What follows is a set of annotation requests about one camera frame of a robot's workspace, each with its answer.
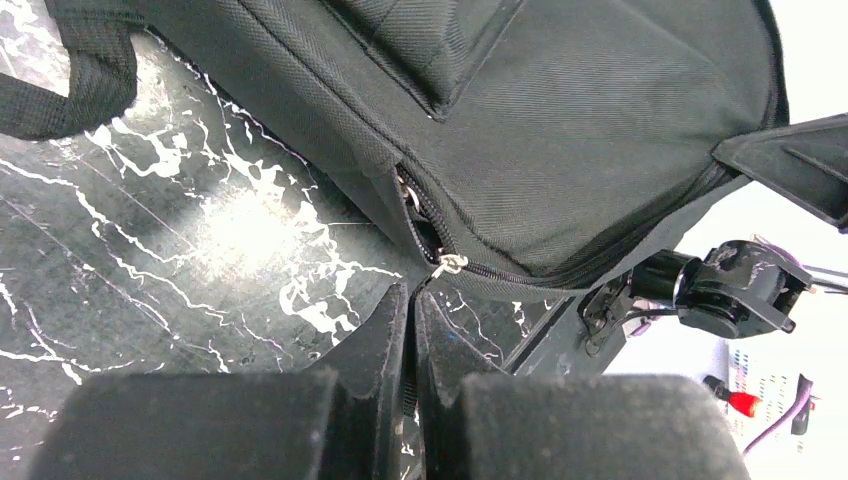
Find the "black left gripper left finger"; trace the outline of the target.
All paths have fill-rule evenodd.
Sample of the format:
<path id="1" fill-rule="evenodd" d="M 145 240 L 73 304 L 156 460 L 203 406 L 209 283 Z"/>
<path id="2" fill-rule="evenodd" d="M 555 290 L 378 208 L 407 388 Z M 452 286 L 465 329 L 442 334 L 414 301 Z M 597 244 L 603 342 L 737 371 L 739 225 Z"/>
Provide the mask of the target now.
<path id="1" fill-rule="evenodd" d="M 395 479 L 406 287 L 295 373 L 101 375 L 67 399 L 33 479 Z"/>

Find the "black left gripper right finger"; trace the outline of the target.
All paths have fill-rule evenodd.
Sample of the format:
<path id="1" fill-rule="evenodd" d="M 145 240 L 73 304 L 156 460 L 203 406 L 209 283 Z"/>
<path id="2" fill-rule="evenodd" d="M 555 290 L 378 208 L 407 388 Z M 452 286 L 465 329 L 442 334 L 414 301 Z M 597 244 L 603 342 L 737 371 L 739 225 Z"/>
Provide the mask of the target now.
<path id="1" fill-rule="evenodd" d="M 745 479 L 713 397 L 672 375 L 508 374 L 414 301 L 427 479 Z"/>

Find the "black student backpack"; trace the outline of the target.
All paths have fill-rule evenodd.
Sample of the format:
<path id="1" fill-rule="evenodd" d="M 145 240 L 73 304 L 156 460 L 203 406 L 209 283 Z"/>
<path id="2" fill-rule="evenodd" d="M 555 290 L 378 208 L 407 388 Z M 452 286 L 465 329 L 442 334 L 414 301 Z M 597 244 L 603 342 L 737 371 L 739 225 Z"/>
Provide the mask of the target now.
<path id="1" fill-rule="evenodd" d="M 847 228 L 847 118 L 789 121 L 766 1 L 51 1 L 66 95 L 1 79 L 1 131 L 137 95 L 148 26 L 404 251 L 489 298 L 582 295 L 760 182 Z"/>

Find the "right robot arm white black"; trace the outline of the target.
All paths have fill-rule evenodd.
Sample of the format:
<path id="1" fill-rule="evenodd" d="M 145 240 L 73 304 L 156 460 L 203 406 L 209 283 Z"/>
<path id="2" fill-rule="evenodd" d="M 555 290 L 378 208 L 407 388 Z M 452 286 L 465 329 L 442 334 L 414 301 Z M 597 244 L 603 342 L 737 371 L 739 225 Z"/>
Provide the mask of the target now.
<path id="1" fill-rule="evenodd" d="M 792 308 L 816 289 L 844 294 L 847 286 L 814 277 L 772 244 L 727 241 L 705 258 L 662 250 L 581 301 L 584 348 L 595 357 L 626 323 L 660 317 L 724 339 L 789 334 Z"/>

